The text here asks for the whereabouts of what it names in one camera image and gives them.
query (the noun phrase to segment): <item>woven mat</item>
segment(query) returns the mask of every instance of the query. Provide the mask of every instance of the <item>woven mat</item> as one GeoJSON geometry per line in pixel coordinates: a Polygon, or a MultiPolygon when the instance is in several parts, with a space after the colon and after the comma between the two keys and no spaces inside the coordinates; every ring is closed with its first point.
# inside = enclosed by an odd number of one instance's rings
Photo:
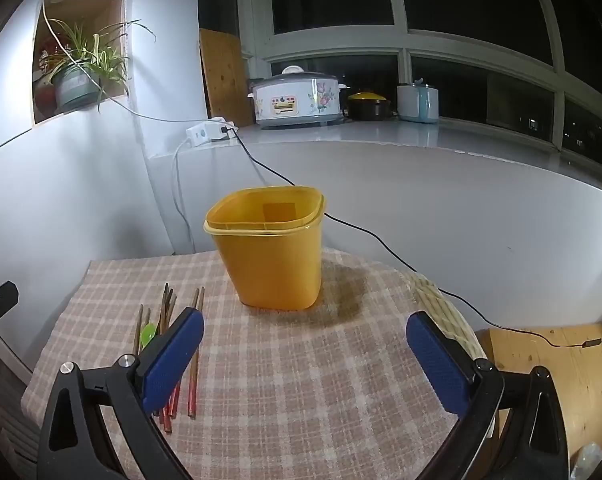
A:
{"type": "MultiPolygon", "coordinates": [[[[318,303],[303,312],[242,305],[215,252],[93,262],[59,317],[22,399],[41,425],[57,370],[105,367],[132,348],[139,303],[158,314],[163,284],[175,315],[206,287],[197,419],[188,371],[166,440],[195,479],[415,478],[456,422],[405,340],[420,310],[414,278],[323,252],[318,303]]],[[[142,478],[111,408],[108,430],[131,479],[142,478]]]]}

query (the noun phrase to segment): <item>potted plant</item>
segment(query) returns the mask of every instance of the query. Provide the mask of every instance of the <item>potted plant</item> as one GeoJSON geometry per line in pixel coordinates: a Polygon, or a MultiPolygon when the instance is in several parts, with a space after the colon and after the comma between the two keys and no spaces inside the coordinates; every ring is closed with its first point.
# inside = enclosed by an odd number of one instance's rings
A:
{"type": "Polygon", "coordinates": [[[141,25],[139,20],[134,20],[108,25],[92,36],[88,36],[84,33],[83,26],[76,23],[71,28],[61,20],[50,21],[59,25],[68,37],[70,48],[67,50],[72,58],[70,59],[63,52],[44,58],[47,65],[52,67],[50,79],[55,87],[57,113],[92,103],[97,103],[98,106],[104,97],[104,87],[107,86],[120,85],[128,94],[127,57],[121,56],[115,42],[127,36],[125,29],[129,25],[139,25],[154,36],[149,28],[141,25]],[[90,81],[86,73],[77,65],[85,69],[101,89],[90,81]]]}

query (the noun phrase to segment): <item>white wall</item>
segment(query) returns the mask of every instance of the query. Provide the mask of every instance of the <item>white wall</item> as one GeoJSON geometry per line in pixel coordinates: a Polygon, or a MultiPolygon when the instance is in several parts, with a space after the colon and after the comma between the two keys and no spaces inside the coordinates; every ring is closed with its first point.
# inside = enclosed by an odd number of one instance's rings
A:
{"type": "MultiPolygon", "coordinates": [[[[39,1],[24,0],[0,34],[0,143],[32,125],[39,1]]],[[[12,280],[20,292],[0,334],[30,367],[90,260],[172,252],[135,127],[105,102],[0,150],[0,284],[12,280]]]]}
{"type": "MultiPolygon", "coordinates": [[[[138,112],[170,120],[207,119],[197,0],[127,0],[132,102],[138,112]]],[[[139,120],[148,156],[174,152],[189,123],[139,120]]]]}
{"type": "MultiPolygon", "coordinates": [[[[568,325],[602,319],[602,190],[523,164],[440,148],[374,142],[249,144],[328,212],[369,228],[438,286],[494,322],[568,325]]],[[[280,185],[240,146],[184,150],[183,195],[198,251],[214,248],[207,210],[244,187],[280,185]],[[201,175],[205,176],[201,185],[201,175]]],[[[177,251],[188,251],[169,192],[169,157],[149,161],[177,251]]],[[[401,267],[373,238],[323,221],[323,244],[401,267]]],[[[460,304],[475,328],[484,324],[460,304]]]]}

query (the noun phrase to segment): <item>bucket rim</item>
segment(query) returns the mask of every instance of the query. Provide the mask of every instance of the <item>bucket rim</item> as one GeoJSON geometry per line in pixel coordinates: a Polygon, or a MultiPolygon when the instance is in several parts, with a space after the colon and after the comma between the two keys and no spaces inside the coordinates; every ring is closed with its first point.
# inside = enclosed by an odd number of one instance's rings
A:
{"type": "Polygon", "coordinates": [[[311,186],[261,186],[261,187],[247,187],[244,189],[240,189],[225,197],[221,198],[214,206],[212,206],[209,211],[206,213],[205,221],[207,225],[209,225],[212,229],[220,229],[220,230],[233,230],[233,229],[244,229],[244,230],[262,230],[262,231],[272,231],[275,229],[267,228],[264,226],[264,223],[271,224],[276,226],[280,225],[280,228],[277,228],[276,231],[285,230],[285,229],[293,229],[296,227],[303,227],[304,225],[310,223],[315,219],[319,209],[321,209],[321,199],[324,196],[319,189],[311,186]],[[318,199],[315,207],[312,211],[310,211],[307,215],[296,218],[294,220],[287,220],[284,222],[222,222],[222,221],[214,221],[213,217],[218,213],[219,210],[224,208],[228,203],[232,200],[241,199],[241,197],[245,197],[246,195],[252,193],[263,193],[267,191],[291,191],[294,192],[305,192],[306,194],[312,195],[314,199],[318,199]]]}
{"type": "Polygon", "coordinates": [[[323,214],[325,213],[326,200],[323,194],[321,194],[321,203],[319,204],[319,209],[316,215],[306,222],[303,225],[292,227],[289,229],[218,229],[216,227],[212,227],[207,223],[207,219],[203,221],[203,230],[213,236],[262,236],[262,237],[282,237],[289,236],[291,234],[295,234],[301,232],[305,229],[309,229],[310,227],[314,227],[323,219],[323,214]]]}

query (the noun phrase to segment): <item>spider plant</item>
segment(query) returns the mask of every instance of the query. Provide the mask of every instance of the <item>spider plant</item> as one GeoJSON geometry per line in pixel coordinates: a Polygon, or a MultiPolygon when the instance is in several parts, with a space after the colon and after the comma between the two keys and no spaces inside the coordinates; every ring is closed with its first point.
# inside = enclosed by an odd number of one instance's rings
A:
{"type": "Polygon", "coordinates": [[[139,20],[133,20],[131,22],[107,25],[89,36],[84,33],[83,25],[75,23],[71,28],[66,22],[61,20],[51,19],[50,21],[62,28],[70,43],[70,48],[67,49],[70,57],[61,52],[44,58],[47,66],[52,68],[51,78],[62,70],[79,65],[90,73],[92,78],[98,80],[101,89],[97,98],[97,106],[101,104],[102,97],[104,97],[104,85],[107,82],[121,85],[126,94],[128,94],[128,86],[126,85],[128,79],[126,74],[126,59],[128,57],[121,56],[115,42],[128,35],[126,29],[130,25],[139,25],[139,27],[144,28],[154,36],[154,33],[149,28],[141,25],[139,20]]]}

